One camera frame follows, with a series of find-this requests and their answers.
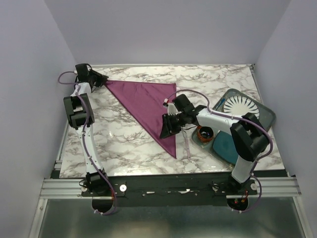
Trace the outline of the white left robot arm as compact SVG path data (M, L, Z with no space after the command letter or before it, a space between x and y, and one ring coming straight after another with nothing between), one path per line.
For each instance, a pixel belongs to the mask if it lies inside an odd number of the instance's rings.
M77 64L75 68L75 82L71 83L74 91L63 98L63 103L68 124L75 129L84 153L86 175L80 185L91 194L104 196L110 191L110 184L94 140L95 118L89 95L107 82L108 76L96 72L87 63Z

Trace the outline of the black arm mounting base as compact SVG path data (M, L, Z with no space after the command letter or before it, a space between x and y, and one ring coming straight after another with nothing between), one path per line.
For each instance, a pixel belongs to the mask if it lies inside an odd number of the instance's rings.
M226 206L234 198L258 193L253 180L238 184L229 172L116 176L108 180L95 180L92 185L81 180L82 196L92 198L95 205L102 207L109 207L116 198L116 206L123 208Z

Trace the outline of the pink handled steel knife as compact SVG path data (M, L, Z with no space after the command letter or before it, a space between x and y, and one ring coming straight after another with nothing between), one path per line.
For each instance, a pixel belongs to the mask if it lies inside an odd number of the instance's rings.
M182 130L182 135L185 141L185 149L186 149L186 153L187 153L187 158L190 159L191 158L191 153L190 153L190 147L189 147L189 142L188 142L188 136L187 136L187 132L186 130Z

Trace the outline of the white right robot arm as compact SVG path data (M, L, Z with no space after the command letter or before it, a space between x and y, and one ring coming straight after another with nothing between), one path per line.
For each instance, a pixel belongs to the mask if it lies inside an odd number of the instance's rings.
M268 146L270 149L267 154L270 154L273 149L271 137L254 114L247 113L241 117L231 116L202 105L188 106L171 115L164 114L159 137L165 139L176 135L187 124L209 127L231 135L239 155L228 181L228 189L233 194L239 194L245 190L245 182L250 179L256 162L266 156L260 156L260 154Z

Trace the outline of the purple cloth napkin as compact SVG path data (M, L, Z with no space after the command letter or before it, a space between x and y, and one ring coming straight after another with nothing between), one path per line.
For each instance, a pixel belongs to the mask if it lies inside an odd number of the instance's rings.
M162 115L166 114L163 102L176 91L176 84L109 80L105 86L146 132L176 158L175 136L167 139L159 137Z

